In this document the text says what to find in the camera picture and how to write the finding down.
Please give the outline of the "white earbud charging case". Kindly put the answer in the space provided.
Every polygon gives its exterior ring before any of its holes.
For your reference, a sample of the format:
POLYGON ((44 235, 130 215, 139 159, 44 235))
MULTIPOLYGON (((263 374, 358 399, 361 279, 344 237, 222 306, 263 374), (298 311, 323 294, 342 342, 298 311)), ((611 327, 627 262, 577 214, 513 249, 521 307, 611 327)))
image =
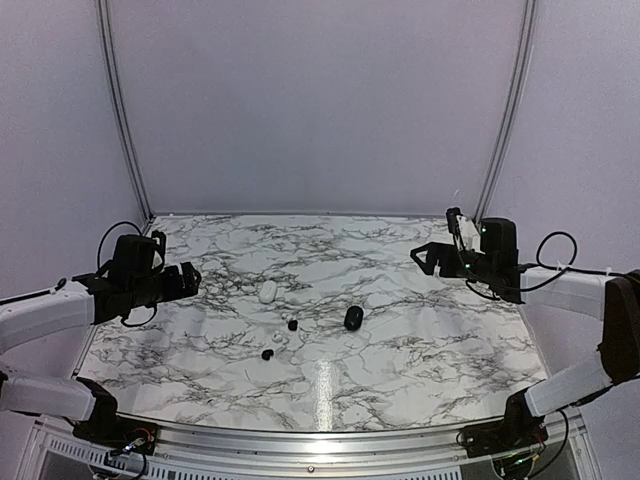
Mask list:
POLYGON ((258 299, 260 303, 269 304, 272 303, 278 292, 278 285, 272 280, 265 281, 258 293, 258 299))

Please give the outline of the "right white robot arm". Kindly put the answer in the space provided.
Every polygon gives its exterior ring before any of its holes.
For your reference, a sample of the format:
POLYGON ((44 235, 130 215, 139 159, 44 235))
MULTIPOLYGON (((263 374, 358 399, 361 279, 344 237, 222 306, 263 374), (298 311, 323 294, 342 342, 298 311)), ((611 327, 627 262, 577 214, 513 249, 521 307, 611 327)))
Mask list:
POLYGON ((547 378, 512 395, 495 438, 515 448, 535 423, 586 404, 639 376, 639 272, 557 270, 518 261, 515 251, 480 253, 430 242, 410 251, 428 276, 461 278, 488 298, 518 306, 547 378))

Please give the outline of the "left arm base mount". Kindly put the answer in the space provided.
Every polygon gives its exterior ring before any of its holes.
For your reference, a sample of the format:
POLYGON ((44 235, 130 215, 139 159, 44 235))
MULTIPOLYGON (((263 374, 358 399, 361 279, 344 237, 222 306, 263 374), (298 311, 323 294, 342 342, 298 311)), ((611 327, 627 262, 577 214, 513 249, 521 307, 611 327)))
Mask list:
POLYGON ((94 408, 85 421, 73 420, 73 435, 76 438, 99 445, 125 451, 152 455, 156 446, 158 425, 148 421, 134 420, 118 414, 118 403, 97 382, 77 377, 95 398, 94 408))

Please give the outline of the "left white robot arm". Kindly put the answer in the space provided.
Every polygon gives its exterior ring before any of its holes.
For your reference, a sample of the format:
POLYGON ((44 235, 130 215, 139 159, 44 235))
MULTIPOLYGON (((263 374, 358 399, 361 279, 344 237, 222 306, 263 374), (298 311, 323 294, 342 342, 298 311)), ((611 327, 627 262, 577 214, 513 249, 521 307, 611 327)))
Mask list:
MULTIPOLYGON (((1 352, 79 327, 125 321, 137 308, 157 310, 161 303, 198 294, 201 274, 189 262, 115 273, 104 266, 49 290, 1 302, 1 352)), ((1 409, 27 415, 66 417, 86 422, 106 445, 125 438, 126 423, 116 415, 117 401, 93 381, 62 379, 1 366, 1 409)))

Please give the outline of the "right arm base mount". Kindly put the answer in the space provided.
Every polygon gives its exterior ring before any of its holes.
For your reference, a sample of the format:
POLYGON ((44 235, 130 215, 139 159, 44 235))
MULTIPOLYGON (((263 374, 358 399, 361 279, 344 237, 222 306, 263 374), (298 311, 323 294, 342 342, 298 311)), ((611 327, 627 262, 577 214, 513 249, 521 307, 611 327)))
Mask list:
POLYGON ((541 445, 548 439, 544 417, 532 415, 525 392, 512 394, 501 419, 461 428, 456 443, 469 458, 494 455, 514 449, 541 445))

